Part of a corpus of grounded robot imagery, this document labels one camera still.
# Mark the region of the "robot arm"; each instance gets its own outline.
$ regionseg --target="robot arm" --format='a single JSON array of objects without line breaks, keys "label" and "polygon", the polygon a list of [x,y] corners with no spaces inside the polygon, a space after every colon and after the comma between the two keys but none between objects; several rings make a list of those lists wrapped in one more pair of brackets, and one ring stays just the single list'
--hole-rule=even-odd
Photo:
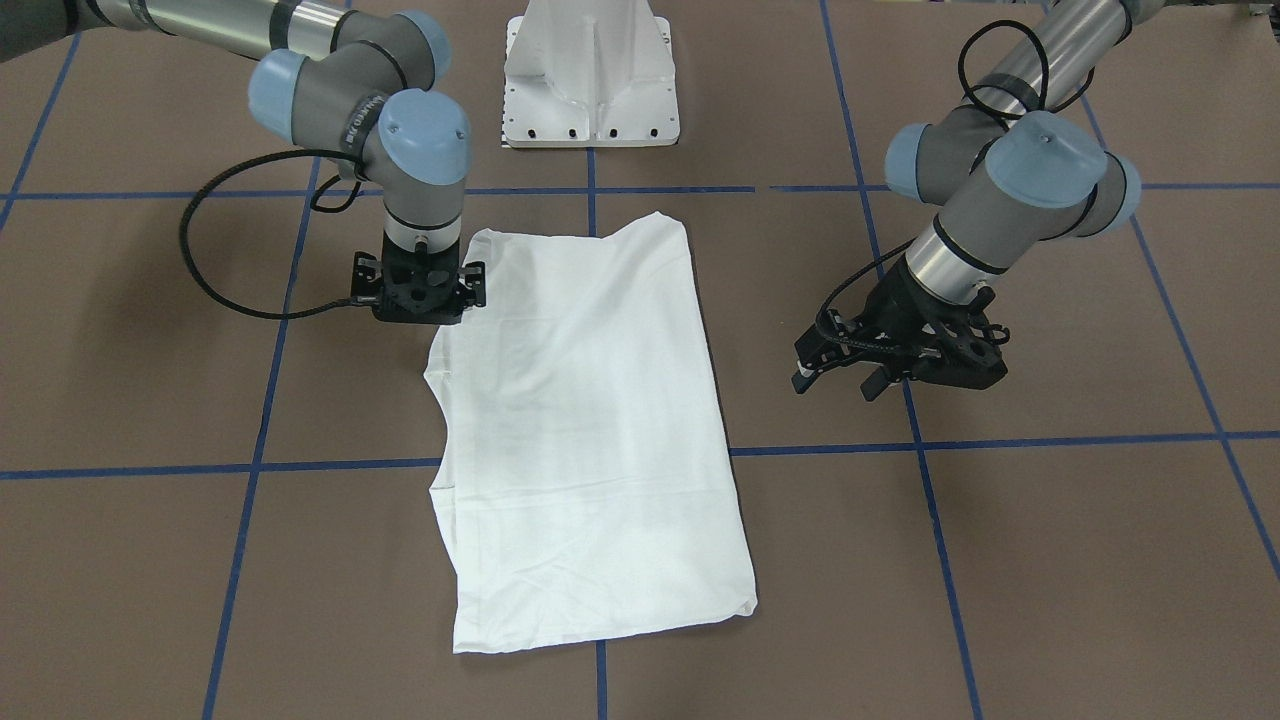
[{"label": "robot arm", "polygon": [[311,0],[45,0],[4,8],[0,61],[79,29],[154,29],[261,59],[250,110],[283,140],[342,152],[344,177],[383,186],[381,261],[357,254],[352,295],[381,320],[452,324],[484,304],[483,266],[460,268],[471,128],[433,91],[449,67],[421,12],[379,18]]},{"label": "robot arm", "polygon": [[984,315],[995,300],[989,286],[1038,241],[1124,223],[1142,188],[1128,160],[1044,110],[1061,109],[1055,104],[1106,50],[1162,6],[1164,0],[1062,0],[965,88],[966,102],[942,123],[908,126],[893,138],[890,187],[942,209],[897,250],[905,256],[860,314],[842,318],[829,307],[832,293],[795,343],[797,393],[827,370],[856,363],[878,365],[861,386],[868,401],[908,378],[984,389],[1007,374],[1000,346],[1009,331]]}]

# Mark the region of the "cloth fold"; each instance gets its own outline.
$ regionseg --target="cloth fold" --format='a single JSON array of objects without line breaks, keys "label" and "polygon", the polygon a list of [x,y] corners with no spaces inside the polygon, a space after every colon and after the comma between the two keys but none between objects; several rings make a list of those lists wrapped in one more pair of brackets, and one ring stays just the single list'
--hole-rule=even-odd
[{"label": "cloth fold", "polygon": [[440,328],[431,502],[457,571],[454,652],[750,615],[755,575],[685,228],[481,231],[489,305]]}]

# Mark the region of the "folded white cloth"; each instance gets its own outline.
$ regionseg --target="folded white cloth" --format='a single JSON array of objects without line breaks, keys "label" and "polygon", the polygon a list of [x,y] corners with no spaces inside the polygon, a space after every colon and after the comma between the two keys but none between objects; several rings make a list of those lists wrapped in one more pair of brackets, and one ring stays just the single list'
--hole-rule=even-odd
[{"label": "folded white cloth", "polygon": [[716,623],[755,609],[689,242],[481,231],[488,307],[440,328],[431,486],[458,577],[454,652]]}]

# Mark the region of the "white cloth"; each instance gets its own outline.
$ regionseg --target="white cloth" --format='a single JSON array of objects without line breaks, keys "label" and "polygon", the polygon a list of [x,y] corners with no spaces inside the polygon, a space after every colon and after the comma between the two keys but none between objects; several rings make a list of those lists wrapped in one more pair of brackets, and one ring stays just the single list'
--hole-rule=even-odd
[{"label": "white cloth", "polygon": [[755,609],[685,228],[481,231],[488,307],[440,328],[449,436],[431,502],[454,652],[716,623]]}]

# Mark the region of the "white towel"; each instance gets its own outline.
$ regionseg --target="white towel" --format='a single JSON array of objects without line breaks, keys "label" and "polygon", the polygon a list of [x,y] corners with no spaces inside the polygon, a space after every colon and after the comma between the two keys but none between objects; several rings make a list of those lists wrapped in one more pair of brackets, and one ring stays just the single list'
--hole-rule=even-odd
[{"label": "white towel", "polygon": [[481,231],[489,306],[440,328],[449,436],[431,486],[458,577],[454,652],[717,623],[755,609],[689,242]]}]

